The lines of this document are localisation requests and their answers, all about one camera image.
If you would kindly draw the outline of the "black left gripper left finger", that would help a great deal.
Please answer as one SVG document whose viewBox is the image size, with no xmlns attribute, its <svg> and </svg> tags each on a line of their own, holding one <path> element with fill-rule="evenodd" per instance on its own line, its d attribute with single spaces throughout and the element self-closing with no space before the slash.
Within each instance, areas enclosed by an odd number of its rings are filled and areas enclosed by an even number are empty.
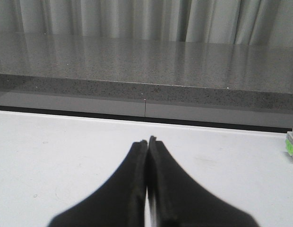
<svg viewBox="0 0 293 227">
<path fill-rule="evenodd" d="M 143 227 L 147 142 L 134 142 L 116 171 L 94 193 L 55 216 L 51 227 Z"/>
</svg>

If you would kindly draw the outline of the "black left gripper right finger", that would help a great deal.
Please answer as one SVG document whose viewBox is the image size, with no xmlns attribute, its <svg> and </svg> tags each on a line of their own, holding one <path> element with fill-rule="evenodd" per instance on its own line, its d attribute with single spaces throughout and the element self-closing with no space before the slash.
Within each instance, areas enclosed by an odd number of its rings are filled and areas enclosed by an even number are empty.
<svg viewBox="0 0 293 227">
<path fill-rule="evenodd" d="M 248 213 L 194 181 L 152 136 L 147 152 L 147 191 L 154 227 L 257 227 Z"/>
</svg>

